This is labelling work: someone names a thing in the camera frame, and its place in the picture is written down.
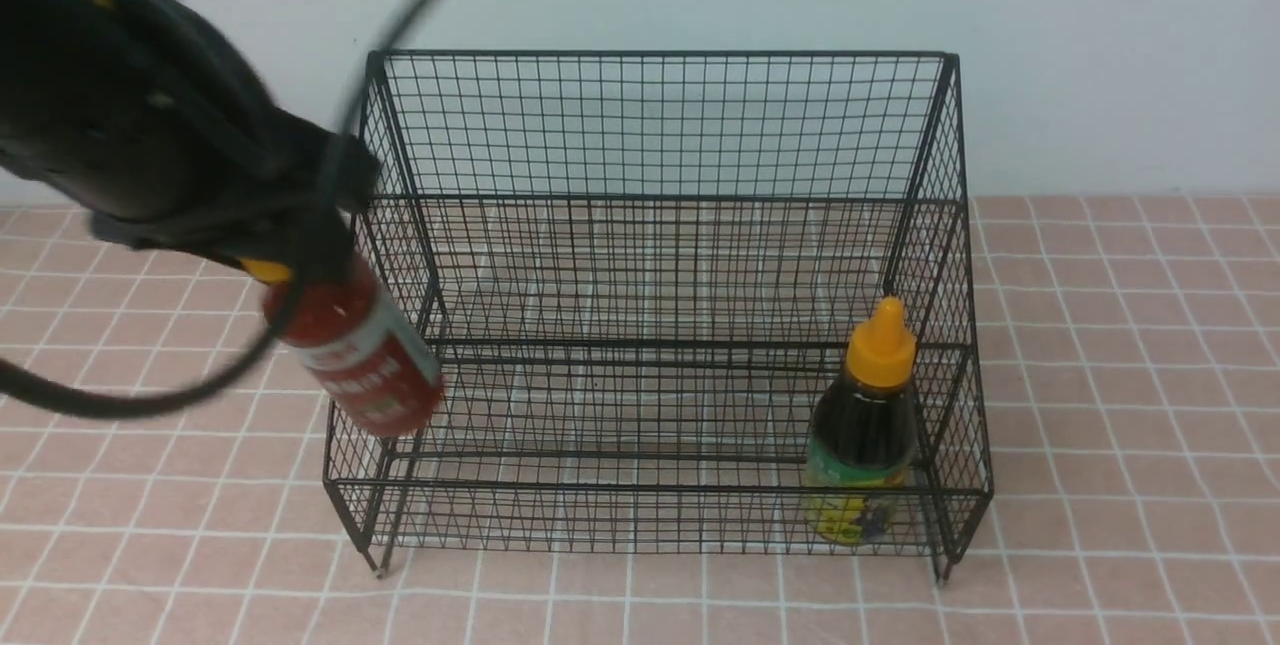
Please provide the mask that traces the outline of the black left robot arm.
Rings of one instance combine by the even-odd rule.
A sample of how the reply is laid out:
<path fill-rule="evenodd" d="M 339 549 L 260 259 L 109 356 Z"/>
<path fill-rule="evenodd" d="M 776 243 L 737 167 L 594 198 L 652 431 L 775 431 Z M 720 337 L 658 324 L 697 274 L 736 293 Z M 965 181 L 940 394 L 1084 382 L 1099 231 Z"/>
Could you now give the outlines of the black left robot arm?
<path fill-rule="evenodd" d="M 242 52 L 178 0 L 1 0 L 3 166 L 91 212 L 96 238 L 230 267 L 347 282 L 348 212 L 378 159 L 293 115 Z M 308 218 L 329 145 L 333 203 Z"/>

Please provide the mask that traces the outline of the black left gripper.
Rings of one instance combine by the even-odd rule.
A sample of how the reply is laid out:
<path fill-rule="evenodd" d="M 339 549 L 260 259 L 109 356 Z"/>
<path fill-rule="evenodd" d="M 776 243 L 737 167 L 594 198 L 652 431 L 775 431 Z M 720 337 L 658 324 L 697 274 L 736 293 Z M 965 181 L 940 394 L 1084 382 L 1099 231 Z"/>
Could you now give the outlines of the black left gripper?
<path fill-rule="evenodd" d="M 311 282 L 340 279 L 355 253 L 347 212 L 361 215 L 376 193 L 380 159 L 356 134 L 342 139 L 335 198 L 320 220 L 308 218 L 317 202 L 317 177 L 329 131 L 285 113 L 285 143 L 293 156 L 282 177 L 260 180 L 227 166 L 223 183 L 206 186 L 192 206 L 152 221 L 129 221 L 95 212 L 90 232 L 131 250 L 170 250 L 243 270 L 246 261 L 303 262 Z"/>

